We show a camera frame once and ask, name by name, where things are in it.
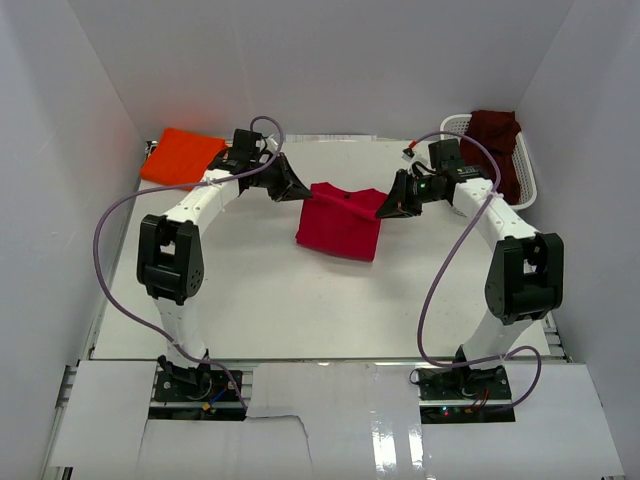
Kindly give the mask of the bright red t shirt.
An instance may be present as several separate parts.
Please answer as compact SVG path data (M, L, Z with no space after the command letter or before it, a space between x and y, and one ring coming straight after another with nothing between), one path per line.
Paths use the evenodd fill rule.
M381 220L376 211L387 195L370 188L345 191L328 182L311 185L295 239L299 246L351 260L373 262Z

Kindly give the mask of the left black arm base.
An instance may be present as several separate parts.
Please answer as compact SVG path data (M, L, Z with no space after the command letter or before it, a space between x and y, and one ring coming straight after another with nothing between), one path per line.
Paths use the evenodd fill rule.
M161 368L154 378L148 410L150 420L242 422L246 419L232 382L220 370L184 381Z

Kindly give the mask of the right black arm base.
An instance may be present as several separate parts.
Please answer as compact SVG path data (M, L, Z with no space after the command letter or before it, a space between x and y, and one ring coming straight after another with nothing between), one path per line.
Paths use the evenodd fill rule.
M513 423L512 393L504 367L440 371L415 368L409 382L418 387L423 425Z

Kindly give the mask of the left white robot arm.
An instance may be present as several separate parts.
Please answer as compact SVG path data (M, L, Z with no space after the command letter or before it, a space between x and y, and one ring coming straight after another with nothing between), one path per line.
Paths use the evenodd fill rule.
M282 147L281 139L236 130L232 144L207 165L201 186L164 214L149 214L141 221L137 280L153 299L162 329L169 335L167 353L158 363L188 398L205 396L212 378L197 309L190 301L205 277L203 234L230 202L250 188L264 189L274 202L312 196Z

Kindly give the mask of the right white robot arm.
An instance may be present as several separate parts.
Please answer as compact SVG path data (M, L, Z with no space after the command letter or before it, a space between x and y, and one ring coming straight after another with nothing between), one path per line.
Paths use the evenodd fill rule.
M497 188L500 173L487 175L461 155L464 135L444 131L429 144L429 162L413 160L397 171L376 216L408 218L426 203L447 202L467 217L465 235L477 231L492 252L484 297L487 311L450 364L436 363L437 376L450 381L461 397L484 391L488 378L513 356L520 335L557 309L563 299L564 243L556 233L541 233L524 221Z

